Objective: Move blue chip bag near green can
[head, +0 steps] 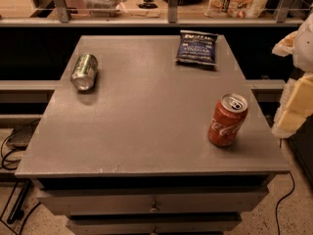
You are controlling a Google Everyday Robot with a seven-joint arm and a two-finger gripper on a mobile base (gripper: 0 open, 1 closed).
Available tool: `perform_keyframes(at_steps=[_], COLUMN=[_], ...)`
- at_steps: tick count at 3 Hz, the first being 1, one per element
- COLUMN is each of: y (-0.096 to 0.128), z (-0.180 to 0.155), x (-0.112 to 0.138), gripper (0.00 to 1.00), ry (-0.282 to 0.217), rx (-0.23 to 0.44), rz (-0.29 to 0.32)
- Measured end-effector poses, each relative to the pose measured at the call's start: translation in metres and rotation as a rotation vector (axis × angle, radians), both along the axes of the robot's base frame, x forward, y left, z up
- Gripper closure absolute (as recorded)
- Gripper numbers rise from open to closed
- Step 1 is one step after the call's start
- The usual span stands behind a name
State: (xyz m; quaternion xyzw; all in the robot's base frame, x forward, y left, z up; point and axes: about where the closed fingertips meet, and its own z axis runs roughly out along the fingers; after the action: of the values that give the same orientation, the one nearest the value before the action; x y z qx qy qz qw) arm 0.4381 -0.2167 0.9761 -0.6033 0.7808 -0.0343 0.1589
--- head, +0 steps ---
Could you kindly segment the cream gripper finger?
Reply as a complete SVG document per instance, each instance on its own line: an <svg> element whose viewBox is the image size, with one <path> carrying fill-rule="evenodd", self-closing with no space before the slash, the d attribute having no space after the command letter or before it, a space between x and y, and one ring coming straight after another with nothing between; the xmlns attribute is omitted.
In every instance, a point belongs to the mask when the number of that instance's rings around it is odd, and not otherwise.
<svg viewBox="0 0 313 235"><path fill-rule="evenodd" d="M272 53L281 57L291 55L293 53L295 36L296 31L293 31L292 33L288 34L273 47Z"/></svg>
<svg viewBox="0 0 313 235"><path fill-rule="evenodd" d="M313 115L313 74L290 78L284 87L280 107L274 116L272 133L289 138Z"/></svg>

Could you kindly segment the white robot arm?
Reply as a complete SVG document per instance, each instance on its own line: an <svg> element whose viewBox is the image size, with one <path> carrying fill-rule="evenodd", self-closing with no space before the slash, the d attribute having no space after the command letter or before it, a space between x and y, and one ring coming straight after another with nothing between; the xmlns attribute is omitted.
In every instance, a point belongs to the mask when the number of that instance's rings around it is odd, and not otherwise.
<svg viewBox="0 0 313 235"><path fill-rule="evenodd" d="M293 65L303 71L302 77L290 78L286 83L274 116L273 135L289 138L313 115L313 15L277 43L272 53L292 55Z"/></svg>

